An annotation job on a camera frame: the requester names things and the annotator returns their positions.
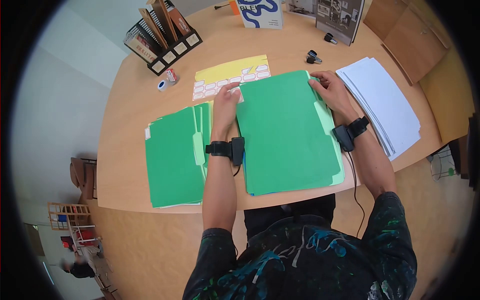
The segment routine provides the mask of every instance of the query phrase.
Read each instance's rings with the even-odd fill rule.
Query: roll of tape
[[[157,88],[160,92],[163,92],[167,89],[167,87],[170,86],[170,83],[168,80],[162,80],[160,81],[160,83],[158,84]]]

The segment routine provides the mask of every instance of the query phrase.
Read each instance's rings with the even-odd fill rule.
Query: paint-splattered shirt
[[[416,272],[405,210],[386,192],[361,240],[318,216],[287,218],[237,259],[227,230],[205,230],[183,299],[408,299]]]

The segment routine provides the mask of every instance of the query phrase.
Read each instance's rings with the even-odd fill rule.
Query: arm
[[[227,141],[240,97],[239,92],[231,94],[229,89],[238,85],[223,86],[215,97],[211,141]],[[236,211],[237,192],[230,159],[210,155],[202,206],[204,232],[183,299],[217,299],[218,279],[233,269],[237,261],[231,234]]]
[[[75,249],[75,262],[77,264],[82,264],[84,262],[84,258],[80,254],[78,254],[76,249]]]
[[[240,92],[230,89],[239,83],[224,85],[214,99],[211,141],[227,141],[227,133],[235,120]],[[237,191],[230,159],[209,156],[202,206],[204,230],[223,228],[232,232],[237,211]]]
[[[313,72],[320,83],[310,79],[309,84],[344,125],[349,125],[359,116],[348,99],[343,82],[331,71]],[[357,171],[374,199],[384,192],[396,192],[395,174],[392,164],[373,135],[366,131],[355,138],[352,151]]]
[[[341,123],[349,125],[359,117],[350,104],[343,82],[335,74],[331,71],[314,72],[311,76],[319,78],[320,83],[309,80],[309,84],[336,113]],[[355,138],[352,153],[358,167],[356,170],[375,199],[362,241],[383,254],[380,256],[385,259],[382,264],[394,269],[393,273],[403,283],[403,293],[408,297],[416,282],[417,260],[405,220],[405,209],[396,195],[392,165],[369,131]]]

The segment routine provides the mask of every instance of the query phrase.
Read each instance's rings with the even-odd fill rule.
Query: white paper
[[[420,139],[420,122],[388,72],[374,58],[336,71],[356,98],[390,161]]]

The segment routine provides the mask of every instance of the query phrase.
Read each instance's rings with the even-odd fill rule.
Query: person's left hand
[[[235,120],[237,103],[240,99],[240,91],[230,93],[230,89],[239,86],[234,82],[224,85],[213,101],[213,126],[211,141],[227,141],[227,133]]]

